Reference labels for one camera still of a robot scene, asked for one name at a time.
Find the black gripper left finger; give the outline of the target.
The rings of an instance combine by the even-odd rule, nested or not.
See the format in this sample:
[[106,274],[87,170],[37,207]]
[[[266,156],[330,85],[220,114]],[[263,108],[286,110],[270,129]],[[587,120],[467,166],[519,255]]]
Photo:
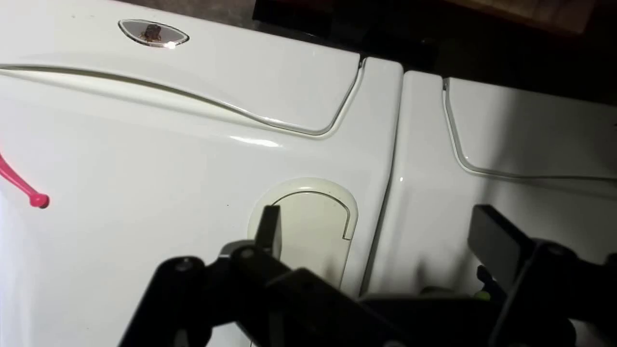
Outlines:
[[274,259],[282,255],[282,208],[278,205],[263,208],[255,243]]

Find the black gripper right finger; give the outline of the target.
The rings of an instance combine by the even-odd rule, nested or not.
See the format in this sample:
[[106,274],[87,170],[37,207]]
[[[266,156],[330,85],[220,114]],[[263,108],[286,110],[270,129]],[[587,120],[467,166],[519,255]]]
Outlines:
[[534,241],[492,205],[477,205],[469,249],[494,278],[517,278],[534,251]]

